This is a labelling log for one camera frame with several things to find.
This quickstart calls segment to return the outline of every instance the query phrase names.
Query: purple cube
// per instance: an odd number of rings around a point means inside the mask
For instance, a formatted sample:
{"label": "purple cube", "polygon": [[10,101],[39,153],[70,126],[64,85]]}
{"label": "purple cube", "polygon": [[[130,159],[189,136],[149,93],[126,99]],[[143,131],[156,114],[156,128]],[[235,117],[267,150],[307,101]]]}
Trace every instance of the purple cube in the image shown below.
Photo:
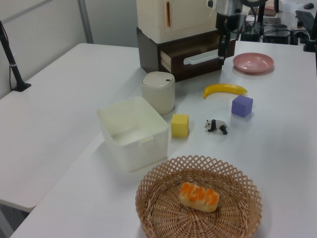
{"label": "purple cube", "polygon": [[239,95],[232,101],[231,113],[245,118],[252,111],[253,99]]}

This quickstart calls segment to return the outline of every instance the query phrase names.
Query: bread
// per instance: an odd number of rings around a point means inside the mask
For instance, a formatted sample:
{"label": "bread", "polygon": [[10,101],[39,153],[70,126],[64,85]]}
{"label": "bread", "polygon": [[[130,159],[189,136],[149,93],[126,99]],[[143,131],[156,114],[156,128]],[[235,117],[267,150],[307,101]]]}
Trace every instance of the bread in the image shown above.
{"label": "bread", "polygon": [[204,189],[188,182],[183,183],[179,191],[179,201],[203,212],[213,212],[219,202],[219,194],[213,189]]}

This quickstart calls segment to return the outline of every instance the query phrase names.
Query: banana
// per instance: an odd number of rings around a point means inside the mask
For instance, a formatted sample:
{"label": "banana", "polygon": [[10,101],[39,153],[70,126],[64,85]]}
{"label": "banana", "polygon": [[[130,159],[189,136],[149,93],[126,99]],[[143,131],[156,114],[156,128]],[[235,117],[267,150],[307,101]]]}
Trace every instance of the banana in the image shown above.
{"label": "banana", "polygon": [[235,93],[235,94],[245,94],[247,90],[244,87],[228,84],[228,83],[217,83],[209,85],[204,90],[204,99],[211,93],[214,92],[226,92],[226,93]]}

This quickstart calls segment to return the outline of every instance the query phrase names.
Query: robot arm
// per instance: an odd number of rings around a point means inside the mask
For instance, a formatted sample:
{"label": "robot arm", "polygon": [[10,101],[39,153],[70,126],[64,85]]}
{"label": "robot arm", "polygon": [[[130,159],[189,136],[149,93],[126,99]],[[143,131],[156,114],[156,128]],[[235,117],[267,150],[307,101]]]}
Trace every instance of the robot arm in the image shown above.
{"label": "robot arm", "polygon": [[230,34],[237,29],[243,5],[257,7],[265,4],[267,0],[217,0],[215,10],[217,12],[216,28],[220,30],[218,56],[220,64],[224,64],[225,56],[230,42]]}

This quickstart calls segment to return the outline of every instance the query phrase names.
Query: yellow sponge block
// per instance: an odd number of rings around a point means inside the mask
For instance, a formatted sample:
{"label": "yellow sponge block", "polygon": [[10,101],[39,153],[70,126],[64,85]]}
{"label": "yellow sponge block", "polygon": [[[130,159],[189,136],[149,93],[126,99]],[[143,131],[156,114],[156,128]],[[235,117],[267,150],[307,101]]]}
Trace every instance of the yellow sponge block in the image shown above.
{"label": "yellow sponge block", "polygon": [[188,136],[188,120],[189,116],[184,114],[173,114],[170,129],[174,137]]}

